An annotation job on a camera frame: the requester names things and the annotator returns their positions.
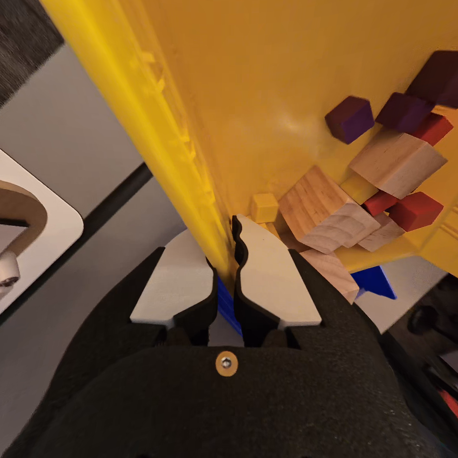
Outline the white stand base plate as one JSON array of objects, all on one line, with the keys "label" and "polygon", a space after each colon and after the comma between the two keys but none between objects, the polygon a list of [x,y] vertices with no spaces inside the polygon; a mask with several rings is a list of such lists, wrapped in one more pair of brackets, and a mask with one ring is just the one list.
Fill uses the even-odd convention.
[{"label": "white stand base plate", "polygon": [[[83,233],[81,215],[29,173],[9,155],[1,151],[0,180],[31,192],[44,205],[48,221],[42,234],[21,255],[17,256],[20,279],[8,292],[1,293],[1,315],[44,273]],[[1,248],[8,247],[21,229],[1,225]]]}]

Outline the pile of wooden cubes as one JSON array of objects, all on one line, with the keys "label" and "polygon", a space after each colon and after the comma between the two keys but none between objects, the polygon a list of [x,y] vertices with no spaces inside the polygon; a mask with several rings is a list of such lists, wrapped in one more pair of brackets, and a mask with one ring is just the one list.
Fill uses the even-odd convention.
[{"label": "pile of wooden cubes", "polygon": [[368,100],[347,97],[326,115],[333,134],[353,137],[350,126],[366,131],[374,123],[382,129],[351,160],[352,175],[336,184],[319,166],[311,167],[279,199],[288,229],[280,233],[290,248],[307,254],[343,254],[346,267],[359,272],[368,266],[420,255],[438,248],[445,233],[457,256],[457,228],[436,220],[444,205],[418,188],[447,163],[436,149],[453,124],[434,112],[438,106],[457,111],[457,51],[431,54],[405,93],[393,93],[376,120]]}]

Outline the yellow plastic bin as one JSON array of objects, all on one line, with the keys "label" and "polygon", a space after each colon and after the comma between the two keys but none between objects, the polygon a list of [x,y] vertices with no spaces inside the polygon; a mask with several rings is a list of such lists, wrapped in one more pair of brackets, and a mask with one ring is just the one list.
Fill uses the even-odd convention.
[{"label": "yellow plastic bin", "polygon": [[435,50],[457,50],[457,1],[42,1],[226,284],[232,215],[351,145],[324,116],[349,95],[374,114]]}]

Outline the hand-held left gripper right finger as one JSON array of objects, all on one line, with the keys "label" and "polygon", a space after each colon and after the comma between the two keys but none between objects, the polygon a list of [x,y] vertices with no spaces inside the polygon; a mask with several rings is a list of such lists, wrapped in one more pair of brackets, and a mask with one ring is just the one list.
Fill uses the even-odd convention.
[{"label": "hand-held left gripper right finger", "polygon": [[248,217],[232,217],[234,315],[245,346],[262,346],[275,330],[322,323],[287,246]]}]

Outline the blue plastic bin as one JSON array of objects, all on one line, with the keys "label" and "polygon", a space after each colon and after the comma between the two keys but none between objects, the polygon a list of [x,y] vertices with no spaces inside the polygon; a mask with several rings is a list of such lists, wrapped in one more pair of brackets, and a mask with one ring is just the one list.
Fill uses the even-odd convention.
[{"label": "blue plastic bin", "polygon": [[[352,273],[351,276],[354,280],[356,280],[356,283],[359,286],[357,298],[367,292],[391,300],[396,300],[398,298],[381,266],[375,266],[358,271]],[[234,329],[235,332],[242,337],[243,334],[241,325],[237,321],[234,313],[233,298],[220,277],[218,277],[217,287],[218,312],[232,327],[232,329]]]}]

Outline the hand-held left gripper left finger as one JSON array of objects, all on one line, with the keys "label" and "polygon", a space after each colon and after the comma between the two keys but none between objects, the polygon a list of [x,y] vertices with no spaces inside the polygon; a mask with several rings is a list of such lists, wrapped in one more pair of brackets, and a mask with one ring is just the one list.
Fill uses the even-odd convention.
[{"label": "hand-held left gripper left finger", "polygon": [[163,249],[131,315],[136,324],[182,329],[207,346],[218,312],[218,272],[187,229]]}]

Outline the white stand knob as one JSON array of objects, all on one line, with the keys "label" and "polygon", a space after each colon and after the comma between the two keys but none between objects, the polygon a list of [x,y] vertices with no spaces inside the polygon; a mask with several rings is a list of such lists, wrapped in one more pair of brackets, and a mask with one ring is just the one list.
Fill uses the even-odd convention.
[{"label": "white stand knob", "polygon": [[16,255],[11,250],[5,250],[0,255],[0,290],[8,292],[19,281],[20,269]]}]

